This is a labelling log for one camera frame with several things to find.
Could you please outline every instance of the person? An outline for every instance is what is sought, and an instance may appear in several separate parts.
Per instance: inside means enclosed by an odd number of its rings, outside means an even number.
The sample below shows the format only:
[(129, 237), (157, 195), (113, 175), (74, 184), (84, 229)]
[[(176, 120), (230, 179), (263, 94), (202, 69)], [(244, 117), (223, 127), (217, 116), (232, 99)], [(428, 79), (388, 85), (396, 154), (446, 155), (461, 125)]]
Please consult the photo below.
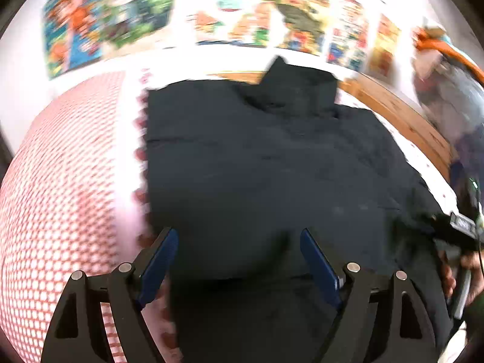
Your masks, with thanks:
[[(439, 252), (439, 257), (442, 261), (441, 276), (442, 276), (442, 290), (446, 298), (450, 298), (456, 288), (456, 279), (452, 274), (452, 269), (447, 260), (445, 252)], [(467, 297), (466, 306), (469, 306), (483, 291), (484, 291), (484, 275), (481, 270), (481, 262), (479, 260), (479, 253), (473, 252), (461, 257), (460, 263), (464, 269), (469, 269), (473, 273), (470, 283), (469, 295)]]

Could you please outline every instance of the wooden headboard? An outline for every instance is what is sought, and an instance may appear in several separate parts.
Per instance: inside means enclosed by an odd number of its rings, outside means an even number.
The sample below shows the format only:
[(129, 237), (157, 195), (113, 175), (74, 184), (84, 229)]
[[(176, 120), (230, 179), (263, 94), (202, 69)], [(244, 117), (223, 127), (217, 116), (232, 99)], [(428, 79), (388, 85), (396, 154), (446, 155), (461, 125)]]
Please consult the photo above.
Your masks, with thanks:
[[(257, 84), (264, 72), (227, 72), (214, 74), (225, 79)], [(339, 82), (339, 88), (386, 118), (406, 139), (411, 141), (449, 181), (452, 147), (418, 112), (391, 91), (371, 78), (360, 76)]]

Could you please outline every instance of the silver screw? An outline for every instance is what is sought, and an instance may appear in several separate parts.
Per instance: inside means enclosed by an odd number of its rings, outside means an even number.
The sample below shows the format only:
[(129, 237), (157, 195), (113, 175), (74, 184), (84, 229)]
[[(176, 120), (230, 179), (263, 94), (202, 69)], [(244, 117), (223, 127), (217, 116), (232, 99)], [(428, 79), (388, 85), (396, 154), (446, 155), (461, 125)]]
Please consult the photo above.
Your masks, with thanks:
[(346, 265), (349, 271), (352, 271), (353, 273), (358, 273), (360, 271), (360, 266), (357, 263), (350, 262)]
[(127, 273), (128, 271), (131, 270), (131, 263), (124, 262), (119, 265), (118, 269), (121, 273)]
[(399, 280), (405, 281), (407, 279), (407, 273), (405, 273), (403, 270), (397, 271), (395, 275)]
[(71, 274), (71, 278), (75, 281), (79, 280), (82, 277), (82, 272), (80, 270), (76, 270), (74, 273)]

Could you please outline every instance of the orange strap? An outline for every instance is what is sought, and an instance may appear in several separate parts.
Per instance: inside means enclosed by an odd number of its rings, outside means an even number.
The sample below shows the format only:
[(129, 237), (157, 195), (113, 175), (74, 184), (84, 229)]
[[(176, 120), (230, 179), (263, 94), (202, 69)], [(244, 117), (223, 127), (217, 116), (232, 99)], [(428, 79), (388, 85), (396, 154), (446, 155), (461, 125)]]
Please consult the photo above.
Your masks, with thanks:
[(484, 72), (476, 64), (469, 61), (461, 53), (451, 47), (447, 42), (431, 39), (427, 36), (425, 31), (421, 29), (417, 31), (415, 35), (417, 36), (417, 39), (415, 40), (415, 47), (417, 50), (434, 49), (438, 50), (442, 54), (447, 55), (448, 57), (455, 58), (457, 61), (460, 61), (467, 68), (469, 68), (479, 80), (481, 85), (484, 86)]

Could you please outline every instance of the blue gripper pad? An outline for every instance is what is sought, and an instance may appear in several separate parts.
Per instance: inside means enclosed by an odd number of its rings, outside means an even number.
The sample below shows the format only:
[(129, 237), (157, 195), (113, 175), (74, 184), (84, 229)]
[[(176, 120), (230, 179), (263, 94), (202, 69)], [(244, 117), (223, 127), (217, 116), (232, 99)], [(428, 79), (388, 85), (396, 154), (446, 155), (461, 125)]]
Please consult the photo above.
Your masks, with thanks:
[(301, 252), (311, 269), (316, 285), (323, 294), (324, 300), (338, 310), (342, 303), (339, 295), (338, 278), (308, 229), (301, 232)]
[(136, 300), (141, 308), (155, 299), (177, 250), (178, 233), (175, 229), (170, 229), (141, 277), (141, 290)]

